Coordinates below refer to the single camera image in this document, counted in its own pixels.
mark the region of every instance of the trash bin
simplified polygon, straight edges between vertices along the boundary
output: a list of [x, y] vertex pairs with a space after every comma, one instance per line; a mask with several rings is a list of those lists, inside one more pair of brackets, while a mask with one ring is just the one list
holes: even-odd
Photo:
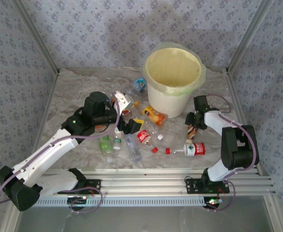
[[151, 106], [169, 118], [182, 113], [191, 93], [206, 78], [198, 55], [177, 43], [161, 43], [143, 66]]

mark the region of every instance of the red lid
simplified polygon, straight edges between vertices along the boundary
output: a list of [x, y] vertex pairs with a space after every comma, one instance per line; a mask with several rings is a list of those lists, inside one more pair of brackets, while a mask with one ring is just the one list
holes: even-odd
[[152, 152], [153, 152], [153, 153], [156, 153], [158, 150], [159, 150], [159, 149], [158, 149], [157, 147], [155, 147], [155, 148], [152, 149]]

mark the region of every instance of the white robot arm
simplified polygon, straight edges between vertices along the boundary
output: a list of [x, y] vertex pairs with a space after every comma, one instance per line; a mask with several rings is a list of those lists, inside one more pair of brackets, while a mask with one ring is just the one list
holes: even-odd
[[204, 171], [199, 186], [204, 189], [203, 193], [209, 193], [207, 191], [216, 189], [218, 182], [227, 179], [236, 170], [245, 170], [258, 164], [255, 131], [252, 126], [235, 123], [223, 116], [218, 109], [211, 108], [204, 95], [195, 97], [194, 105], [195, 113], [191, 112], [187, 115], [186, 125], [202, 130], [211, 127], [222, 137], [221, 159]]
[[30, 208], [40, 196], [76, 189], [77, 184], [79, 188], [84, 187], [79, 180], [85, 177], [77, 169], [48, 177], [42, 177], [42, 174], [64, 154], [88, 139], [96, 125], [113, 124], [118, 120], [116, 126], [125, 134], [139, 131], [140, 123], [133, 120], [125, 123], [120, 116], [122, 110], [134, 103], [132, 99], [117, 91], [112, 101], [117, 102], [114, 107], [117, 106], [119, 116], [104, 93], [92, 92], [84, 106], [70, 116], [47, 143], [13, 168], [4, 166], [0, 169], [0, 191], [4, 191], [19, 211]]

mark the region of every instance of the marble surface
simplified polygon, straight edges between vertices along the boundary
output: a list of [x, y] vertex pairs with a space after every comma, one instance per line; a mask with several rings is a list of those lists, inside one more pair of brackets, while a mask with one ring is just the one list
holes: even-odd
[[[93, 91], [103, 91], [107, 95], [128, 86], [131, 80], [141, 76], [141, 67], [94, 67], [94, 68], [66, 68], [61, 69], [51, 98], [47, 120], [45, 122], [40, 145], [43, 145], [55, 134], [61, 124], [74, 111], [83, 106], [85, 98]], [[164, 138], [157, 144], [159, 151], [151, 153], [140, 146], [142, 160], [133, 162], [126, 144], [122, 144], [120, 152], [112, 155], [112, 163], [107, 163], [97, 140], [83, 141], [75, 149], [60, 158], [51, 168], [68, 169], [120, 169], [120, 168], [206, 168], [220, 159], [221, 137], [212, 129], [199, 130], [195, 142], [205, 143], [210, 151], [205, 156], [185, 157], [184, 155], [166, 155], [166, 147], [183, 147], [186, 139], [187, 126], [184, 124], [188, 112], [194, 111], [193, 97], [198, 95], [218, 94], [227, 98], [232, 104], [226, 83], [226, 75], [221, 71], [207, 69], [207, 78], [203, 86], [195, 91], [186, 110], [178, 117], [167, 119], [162, 133]], [[228, 106], [218, 97], [208, 97], [210, 106], [226, 110]], [[236, 120], [236, 113], [232, 111], [228, 116]]]

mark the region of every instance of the gray floral wallpaper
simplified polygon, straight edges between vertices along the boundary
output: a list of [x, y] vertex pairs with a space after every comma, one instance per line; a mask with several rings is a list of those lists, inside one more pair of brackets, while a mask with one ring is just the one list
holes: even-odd
[[[0, 1], [0, 168], [31, 153], [54, 76], [8, 0]], [[3, 214], [0, 206], [0, 221]]]
[[233, 78], [283, 207], [283, 0], [274, 1]]
[[226, 67], [259, 0], [22, 0], [58, 67], [140, 66], [160, 42]]

